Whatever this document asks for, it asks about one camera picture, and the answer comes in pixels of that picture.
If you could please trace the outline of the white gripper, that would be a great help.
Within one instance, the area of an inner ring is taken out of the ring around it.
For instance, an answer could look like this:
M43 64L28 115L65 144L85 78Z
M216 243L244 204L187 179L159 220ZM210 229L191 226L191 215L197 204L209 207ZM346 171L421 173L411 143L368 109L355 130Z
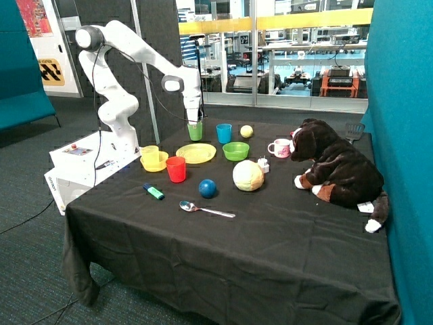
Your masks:
M202 109L202 97L200 95L184 96L183 104L185 107L188 122L193 123L193 128L197 128L198 122L201 121L202 117L204 116Z

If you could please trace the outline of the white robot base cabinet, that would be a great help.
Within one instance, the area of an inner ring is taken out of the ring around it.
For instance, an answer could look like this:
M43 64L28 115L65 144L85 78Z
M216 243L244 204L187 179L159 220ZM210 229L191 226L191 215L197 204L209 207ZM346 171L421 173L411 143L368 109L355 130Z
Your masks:
M118 137L110 131L96 131L49 153L53 168L45 181L61 215L66 206L94 186L103 182L140 156L137 136ZM104 169L100 164L113 160Z

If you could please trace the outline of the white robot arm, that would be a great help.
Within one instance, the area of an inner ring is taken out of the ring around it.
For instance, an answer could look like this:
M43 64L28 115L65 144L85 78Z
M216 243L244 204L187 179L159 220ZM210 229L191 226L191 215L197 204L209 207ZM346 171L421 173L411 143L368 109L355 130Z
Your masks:
M162 88L167 93L183 96L186 120L189 125L201 122L204 113L200 71L190 66L175 66L148 45L122 22L113 20L105 26L86 25L75 33L81 52L79 62L96 93L105 97L99 107L100 121L114 134L117 152L134 154L139 150L137 132L129 123L136 113L139 100L121 82L140 83L132 67L151 65L162 73Z

